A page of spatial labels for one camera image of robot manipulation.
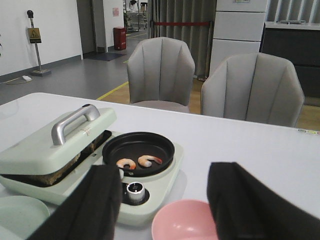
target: stanchion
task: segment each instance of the stanchion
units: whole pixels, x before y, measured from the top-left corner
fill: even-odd
[[[41,61],[40,61],[39,49],[38,49],[38,44],[41,43],[41,37],[40,37],[39,28],[35,28],[34,26],[34,21],[33,21],[34,12],[31,10],[28,10],[26,14],[28,15],[31,22],[31,28],[28,28],[29,40],[31,44],[35,45],[36,57],[38,59],[38,65],[39,65],[39,70],[33,70],[32,72],[30,72],[30,74],[33,76],[43,77],[45,75],[51,74],[51,70],[42,69],[41,67]]]

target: shrimp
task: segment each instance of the shrimp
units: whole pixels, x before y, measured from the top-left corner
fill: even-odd
[[[135,169],[136,168],[136,163],[129,159],[129,158],[122,158],[120,159],[119,161],[116,162],[116,165],[119,167],[119,168],[124,168],[125,165],[129,165],[129,169]]]
[[[160,158],[156,156],[150,156],[150,155],[143,155],[139,157],[138,163],[145,168],[150,168],[152,163],[149,160],[153,160],[157,164],[162,164],[162,160]]]

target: red box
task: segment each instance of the red box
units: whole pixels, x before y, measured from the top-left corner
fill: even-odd
[[[113,44],[114,50],[126,49],[126,28],[117,26],[113,28]]]

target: round pan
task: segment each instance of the round pan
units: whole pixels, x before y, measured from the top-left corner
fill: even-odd
[[[146,177],[162,172],[173,161],[174,153],[175,147],[169,139],[152,132],[130,132],[116,136],[102,150],[106,165],[117,164],[120,159],[133,160],[135,169],[122,168],[124,175],[129,177]],[[138,164],[138,158],[143,155],[158,157],[162,159],[162,164],[151,161],[151,167],[143,167]]]

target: door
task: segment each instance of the door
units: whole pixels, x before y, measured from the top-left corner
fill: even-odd
[[[77,0],[82,54],[96,51],[95,25],[92,0]]]

